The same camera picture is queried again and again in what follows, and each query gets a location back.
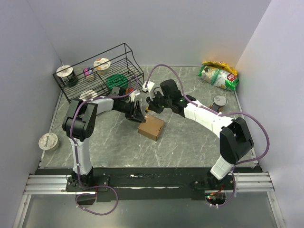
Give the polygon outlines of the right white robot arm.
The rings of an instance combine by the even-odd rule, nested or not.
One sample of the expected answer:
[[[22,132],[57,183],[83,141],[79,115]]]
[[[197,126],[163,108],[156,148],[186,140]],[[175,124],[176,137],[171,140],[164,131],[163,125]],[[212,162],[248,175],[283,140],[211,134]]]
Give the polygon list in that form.
[[[232,167],[254,146],[246,121],[241,117],[220,116],[194,97],[184,97],[172,79],[163,81],[160,88],[161,92],[155,92],[155,83],[143,84],[143,92],[149,94],[146,98],[148,110],[160,114],[165,108],[171,109],[173,113],[201,124],[219,138],[220,156],[210,170],[212,175],[208,176],[208,185],[219,189]]]

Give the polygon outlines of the brown cardboard express box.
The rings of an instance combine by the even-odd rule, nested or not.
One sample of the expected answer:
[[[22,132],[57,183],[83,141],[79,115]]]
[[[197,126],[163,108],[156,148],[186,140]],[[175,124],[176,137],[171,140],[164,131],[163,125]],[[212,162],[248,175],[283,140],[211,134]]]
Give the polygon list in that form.
[[[145,116],[145,122],[141,123],[138,127],[138,133],[157,141],[163,131],[165,122],[157,117],[147,114]]]

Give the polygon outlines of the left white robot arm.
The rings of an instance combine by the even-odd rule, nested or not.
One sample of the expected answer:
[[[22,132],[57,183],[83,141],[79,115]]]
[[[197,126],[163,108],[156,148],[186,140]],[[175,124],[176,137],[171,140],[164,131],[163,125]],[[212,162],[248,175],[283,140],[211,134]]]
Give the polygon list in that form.
[[[62,128],[72,146],[73,172],[72,182],[84,191],[93,188],[94,171],[90,159],[90,137],[95,129],[96,117],[109,111],[125,114],[131,121],[143,123],[145,117],[140,102],[136,97],[140,92],[133,90],[126,94],[121,87],[114,87],[110,96],[92,97],[90,99],[73,99],[62,123]]]

